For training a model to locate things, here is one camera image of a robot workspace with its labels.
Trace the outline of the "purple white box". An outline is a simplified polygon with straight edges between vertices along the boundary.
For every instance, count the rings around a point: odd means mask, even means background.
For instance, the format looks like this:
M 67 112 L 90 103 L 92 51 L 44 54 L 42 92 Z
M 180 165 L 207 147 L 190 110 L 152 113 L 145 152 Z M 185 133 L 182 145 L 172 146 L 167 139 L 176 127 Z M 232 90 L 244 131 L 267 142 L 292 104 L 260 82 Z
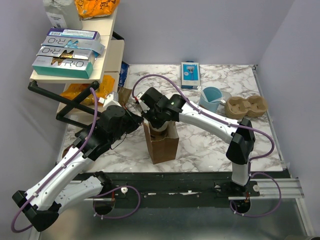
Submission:
M 48 31 L 47 36 L 95 40 L 98 42 L 101 41 L 100 33 L 98 31 L 90 31 L 90 30 L 78 30 L 78 29 L 52 27 Z

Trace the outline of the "cream folding shelf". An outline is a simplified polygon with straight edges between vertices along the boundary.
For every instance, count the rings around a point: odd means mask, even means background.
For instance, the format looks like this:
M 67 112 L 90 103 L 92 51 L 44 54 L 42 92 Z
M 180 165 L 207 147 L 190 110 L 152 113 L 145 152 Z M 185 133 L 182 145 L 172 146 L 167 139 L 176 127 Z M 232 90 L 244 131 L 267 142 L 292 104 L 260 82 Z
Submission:
M 112 90 L 116 92 L 125 47 L 125 41 L 119 39 L 120 36 L 114 32 L 117 11 L 118 9 L 116 8 L 113 14 L 109 16 L 94 17 L 82 21 L 82 29 L 99 32 L 100 42 L 105 46 L 103 54 L 95 60 L 93 72 L 89 79 L 39 75 L 33 71 L 29 78 L 30 81 L 36 81 L 38 84 L 64 84 L 64 88 L 67 89 L 70 84 L 90 84 L 93 81 L 101 82 L 103 77 L 108 75 L 115 80 Z

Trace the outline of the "silver blue toothpaste box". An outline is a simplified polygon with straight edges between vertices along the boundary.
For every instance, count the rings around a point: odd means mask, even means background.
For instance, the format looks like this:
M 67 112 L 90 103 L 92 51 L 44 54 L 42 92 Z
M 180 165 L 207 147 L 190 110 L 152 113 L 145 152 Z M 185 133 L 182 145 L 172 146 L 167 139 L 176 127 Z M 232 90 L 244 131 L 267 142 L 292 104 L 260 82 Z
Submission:
M 60 48 L 92 50 L 96 57 L 102 55 L 105 50 L 105 46 L 96 40 L 81 38 L 78 39 L 62 36 L 47 36 L 41 45 Z

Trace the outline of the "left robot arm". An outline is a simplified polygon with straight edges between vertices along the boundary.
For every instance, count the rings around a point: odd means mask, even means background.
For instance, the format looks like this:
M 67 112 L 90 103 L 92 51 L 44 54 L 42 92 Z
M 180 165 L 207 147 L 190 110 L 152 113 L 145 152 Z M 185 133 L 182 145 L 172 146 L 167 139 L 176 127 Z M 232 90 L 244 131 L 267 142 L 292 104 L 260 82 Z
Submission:
M 65 187 L 86 167 L 111 149 L 123 135 L 134 132 L 144 119 L 119 105 L 108 106 L 78 137 L 62 160 L 27 191 L 18 190 L 13 201 L 38 232 L 49 228 L 68 207 L 89 197 L 107 197 L 112 181 L 98 171 L 81 183 Z

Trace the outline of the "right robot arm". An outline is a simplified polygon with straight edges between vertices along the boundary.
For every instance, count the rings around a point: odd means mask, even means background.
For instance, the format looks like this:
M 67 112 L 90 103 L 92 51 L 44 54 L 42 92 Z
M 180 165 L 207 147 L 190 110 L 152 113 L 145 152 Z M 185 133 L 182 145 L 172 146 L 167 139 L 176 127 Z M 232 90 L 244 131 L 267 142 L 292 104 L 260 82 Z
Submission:
M 244 118 L 238 123 L 188 102 L 180 94 L 167 98 L 153 87 L 139 93 L 135 99 L 141 115 L 158 132 L 169 121 L 181 122 L 201 128 L 229 144 L 226 157 L 232 162 L 230 191 L 236 196 L 247 192 L 249 158 L 256 140 L 250 120 Z

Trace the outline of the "brown paper bag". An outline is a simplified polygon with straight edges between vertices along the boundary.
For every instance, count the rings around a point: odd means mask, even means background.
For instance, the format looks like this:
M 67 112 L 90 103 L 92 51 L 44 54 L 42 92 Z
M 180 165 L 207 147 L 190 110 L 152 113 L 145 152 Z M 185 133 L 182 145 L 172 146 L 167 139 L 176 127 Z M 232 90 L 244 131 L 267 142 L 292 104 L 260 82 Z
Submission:
M 148 153 L 154 165 L 176 159 L 179 135 L 174 121 L 169 121 L 163 131 L 155 131 L 145 120 L 143 130 Z

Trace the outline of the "blue razor package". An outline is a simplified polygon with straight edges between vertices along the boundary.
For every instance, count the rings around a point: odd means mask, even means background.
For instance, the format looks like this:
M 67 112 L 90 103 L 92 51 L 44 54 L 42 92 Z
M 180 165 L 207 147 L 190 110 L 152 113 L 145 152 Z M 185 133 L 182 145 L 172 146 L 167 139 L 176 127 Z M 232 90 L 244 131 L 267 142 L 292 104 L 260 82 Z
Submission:
M 187 61 L 181 63 L 181 88 L 197 90 L 201 86 L 200 64 Z

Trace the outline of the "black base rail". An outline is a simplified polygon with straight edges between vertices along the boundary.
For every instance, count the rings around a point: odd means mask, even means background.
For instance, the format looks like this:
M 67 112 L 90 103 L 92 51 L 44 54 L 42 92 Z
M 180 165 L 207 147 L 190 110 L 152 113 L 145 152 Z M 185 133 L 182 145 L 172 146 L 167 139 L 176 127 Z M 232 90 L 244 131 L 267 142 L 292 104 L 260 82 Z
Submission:
M 253 177 L 246 186 L 236 186 L 230 172 L 172 172 L 172 173 L 125 173 L 95 172 L 78 174 L 75 179 L 82 184 L 90 177 L 101 186 L 98 193 L 90 193 L 89 199 L 98 204 L 99 212 L 105 207 L 102 202 L 114 198 L 115 206 L 121 209 L 141 208 L 228 208 L 234 197 L 247 211 L 250 207 L 246 197 L 260 197 L 254 191 L 259 179 L 284 180 L 288 171 L 264 172 Z

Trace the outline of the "blue snack packet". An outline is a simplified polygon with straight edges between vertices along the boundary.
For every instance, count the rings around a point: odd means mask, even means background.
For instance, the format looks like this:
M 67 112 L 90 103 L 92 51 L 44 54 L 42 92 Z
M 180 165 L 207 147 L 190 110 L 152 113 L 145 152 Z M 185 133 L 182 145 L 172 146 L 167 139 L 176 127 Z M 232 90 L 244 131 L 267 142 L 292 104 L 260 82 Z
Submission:
M 130 65 L 127 64 L 126 62 L 122 61 L 121 63 L 121 68 L 120 68 L 120 73 L 119 73 L 119 81 L 118 81 L 118 86 L 119 87 L 124 87 L 127 76 L 128 76 L 128 70 L 129 70 Z

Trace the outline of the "stacked cardboard cup carriers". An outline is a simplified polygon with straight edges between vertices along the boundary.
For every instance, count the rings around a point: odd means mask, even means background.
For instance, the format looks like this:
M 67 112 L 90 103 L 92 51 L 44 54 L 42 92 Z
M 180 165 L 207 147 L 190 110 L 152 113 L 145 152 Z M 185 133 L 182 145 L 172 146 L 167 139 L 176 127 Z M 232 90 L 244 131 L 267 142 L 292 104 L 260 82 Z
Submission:
M 225 115 L 230 119 L 242 119 L 245 116 L 255 118 L 263 116 L 268 110 L 267 101 L 260 95 L 247 98 L 230 97 L 224 104 Z

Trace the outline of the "light blue plastic tumbler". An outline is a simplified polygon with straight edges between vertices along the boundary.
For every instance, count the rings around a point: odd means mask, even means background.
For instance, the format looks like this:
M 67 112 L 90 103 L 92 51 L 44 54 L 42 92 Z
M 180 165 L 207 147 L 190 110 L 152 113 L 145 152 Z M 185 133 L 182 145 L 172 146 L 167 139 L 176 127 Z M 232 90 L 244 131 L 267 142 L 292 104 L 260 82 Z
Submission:
M 216 113 L 220 105 L 221 98 L 223 97 L 220 89 L 208 86 L 203 87 L 200 93 L 199 106 L 212 113 Z

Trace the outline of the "grey paper bag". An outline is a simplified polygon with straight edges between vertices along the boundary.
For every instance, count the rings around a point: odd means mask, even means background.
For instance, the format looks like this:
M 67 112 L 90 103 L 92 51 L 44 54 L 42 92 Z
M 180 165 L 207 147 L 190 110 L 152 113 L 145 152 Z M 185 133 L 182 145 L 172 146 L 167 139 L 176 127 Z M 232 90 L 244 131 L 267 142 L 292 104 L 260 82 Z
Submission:
M 42 2 L 53 27 L 72 30 L 83 28 L 74 0 L 43 0 Z

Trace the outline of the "teal toothpaste box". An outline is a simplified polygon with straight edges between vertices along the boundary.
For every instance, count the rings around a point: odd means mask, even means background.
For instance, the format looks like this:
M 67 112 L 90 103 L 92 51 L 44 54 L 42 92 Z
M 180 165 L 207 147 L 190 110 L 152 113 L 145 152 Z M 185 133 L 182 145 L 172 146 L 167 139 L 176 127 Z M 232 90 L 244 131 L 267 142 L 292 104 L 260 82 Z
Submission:
M 32 64 L 39 75 L 89 79 L 93 64 L 88 60 L 37 56 Z

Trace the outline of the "black shelf frame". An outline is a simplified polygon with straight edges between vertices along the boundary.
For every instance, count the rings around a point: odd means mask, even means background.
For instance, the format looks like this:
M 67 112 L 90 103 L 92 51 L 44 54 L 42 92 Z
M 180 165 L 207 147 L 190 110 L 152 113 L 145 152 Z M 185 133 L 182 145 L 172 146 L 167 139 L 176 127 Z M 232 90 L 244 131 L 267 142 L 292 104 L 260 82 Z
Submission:
M 86 129 L 89 127 L 88 125 L 81 123 L 81 122 L 77 122 L 77 121 L 69 119 L 69 118 L 66 118 L 66 115 L 68 115 L 69 112 L 73 109 L 78 109 L 78 110 L 81 110 L 82 112 L 88 113 L 90 115 L 94 115 L 95 111 L 92 108 L 89 108 L 88 106 L 81 104 L 81 102 L 84 101 L 86 97 L 91 95 L 90 88 L 93 88 L 93 90 L 95 91 L 99 88 L 99 86 L 100 86 L 100 84 L 98 81 L 93 81 L 92 83 L 89 84 L 89 86 L 87 88 L 85 88 L 73 100 L 67 99 L 65 97 L 62 97 L 62 96 L 56 94 L 56 93 L 53 93 L 51 91 L 48 91 L 44 88 L 39 87 L 38 83 L 35 80 L 33 80 L 32 82 L 29 83 L 28 90 L 30 90 L 34 93 L 37 93 L 39 95 L 42 95 L 44 97 L 47 97 L 49 99 L 52 99 L 54 101 L 65 104 L 65 107 L 63 107 L 62 110 L 60 110 L 56 114 L 56 120 L 61 121 L 66 124 L 70 124 L 70 125 L 79 127 L 81 129 Z

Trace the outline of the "white plastic cup lid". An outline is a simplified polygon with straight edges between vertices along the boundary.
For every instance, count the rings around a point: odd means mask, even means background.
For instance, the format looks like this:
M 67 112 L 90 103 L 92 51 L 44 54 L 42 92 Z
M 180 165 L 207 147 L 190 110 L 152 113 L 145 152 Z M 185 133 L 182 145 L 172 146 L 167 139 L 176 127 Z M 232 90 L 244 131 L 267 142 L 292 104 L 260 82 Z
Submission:
M 162 126 L 157 126 L 157 127 L 155 127 L 155 126 L 153 126 L 151 123 L 149 124 L 149 127 L 153 130 L 153 131 L 155 131 L 155 132 L 163 132 L 163 131 L 165 131 L 166 129 L 167 129 L 167 127 L 168 127 L 168 122 L 167 121 L 165 121 L 164 122 L 164 124 L 162 125 Z

